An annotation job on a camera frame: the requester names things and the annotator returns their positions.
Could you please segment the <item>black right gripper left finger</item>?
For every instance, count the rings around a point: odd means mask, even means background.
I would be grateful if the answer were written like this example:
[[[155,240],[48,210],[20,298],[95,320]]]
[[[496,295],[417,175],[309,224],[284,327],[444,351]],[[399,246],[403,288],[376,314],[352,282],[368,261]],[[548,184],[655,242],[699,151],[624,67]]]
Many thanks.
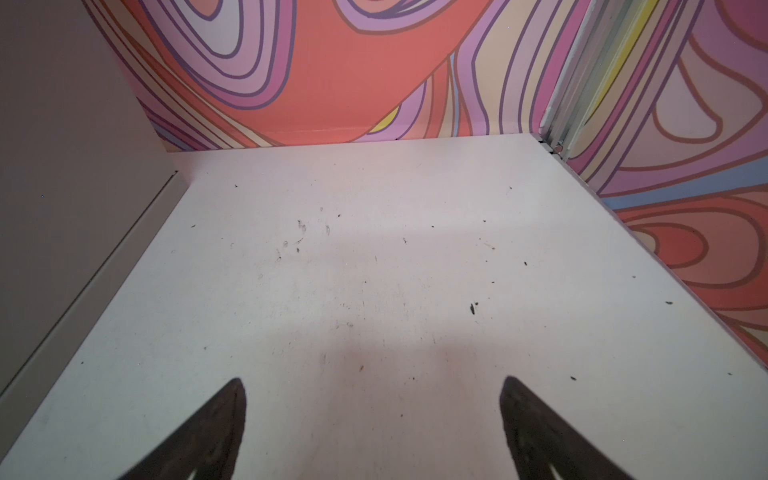
[[[233,378],[123,479],[230,479],[245,430],[247,399]]]

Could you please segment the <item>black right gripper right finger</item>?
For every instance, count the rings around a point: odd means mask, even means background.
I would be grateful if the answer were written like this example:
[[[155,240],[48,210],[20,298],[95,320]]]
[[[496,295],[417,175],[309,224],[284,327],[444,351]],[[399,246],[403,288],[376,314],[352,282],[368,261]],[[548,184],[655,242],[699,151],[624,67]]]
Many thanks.
[[[518,378],[505,378],[499,411],[519,478],[630,477]]]

